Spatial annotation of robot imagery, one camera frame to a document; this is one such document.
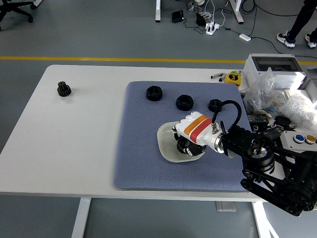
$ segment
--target yellow tape measure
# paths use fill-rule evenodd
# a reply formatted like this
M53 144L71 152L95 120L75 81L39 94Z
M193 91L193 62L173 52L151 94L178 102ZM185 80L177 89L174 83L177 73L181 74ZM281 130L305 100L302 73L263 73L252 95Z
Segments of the yellow tape measure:
M241 74L239 73L228 73L225 79L226 83L234 83L238 86L241 85Z

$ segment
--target person's leg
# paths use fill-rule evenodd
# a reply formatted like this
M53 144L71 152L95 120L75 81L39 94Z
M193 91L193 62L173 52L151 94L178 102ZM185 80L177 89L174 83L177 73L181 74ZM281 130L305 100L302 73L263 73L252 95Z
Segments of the person's leg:
M298 13L292 29L288 32L288 38L290 40L295 40L302 28L309 22L316 7L317 0L304 0L304 6Z
M314 39L317 39L317 28L315 29L315 31L312 32L312 37Z

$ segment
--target table leg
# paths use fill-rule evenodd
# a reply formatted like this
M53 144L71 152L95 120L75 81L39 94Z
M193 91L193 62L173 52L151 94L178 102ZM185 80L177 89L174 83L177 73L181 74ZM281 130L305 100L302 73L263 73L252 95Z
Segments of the table leg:
M243 24L243 18L241 16L241 13L239 12L240 5L241 5L241 0L230 0L230 4L232 6L233 12L236 15L236 18L238 20L239 24Z
M259 238L271 238L272 236L274 238L279 238L278 234L275 232L274 228L266 217L263 202L252 202L252 207L257 223Z
M37 7L41 3L41 1L43 0L36 0L33 4Z
M78 206L76 221L71 238L83 238L85 232L85 226L87 222L87 216L89 212L91 198L82 197Z
M155 21L160 22L160 0L157 0L157 7L155 11Z

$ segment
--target black gear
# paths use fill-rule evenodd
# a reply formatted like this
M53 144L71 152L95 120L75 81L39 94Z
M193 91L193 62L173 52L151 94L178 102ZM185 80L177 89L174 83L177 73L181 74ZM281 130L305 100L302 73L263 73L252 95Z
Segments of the black gear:
M69 94L71 94L70 87L66 85L64 81L58 83L57 91L61 97L67 97Z

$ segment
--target white bowl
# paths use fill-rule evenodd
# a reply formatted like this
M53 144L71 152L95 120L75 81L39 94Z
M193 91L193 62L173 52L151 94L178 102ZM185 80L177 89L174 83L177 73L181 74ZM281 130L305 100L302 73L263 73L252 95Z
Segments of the white bowl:
M158 147L160 153L166 158L168 161L174 163L180 162L188 162L199 159L204 155L204 153L196 156L190 156L187 154L182 154L177 150L177 141L174 138L172 127L175 126L178 121L168 122L163 124L158 129Z

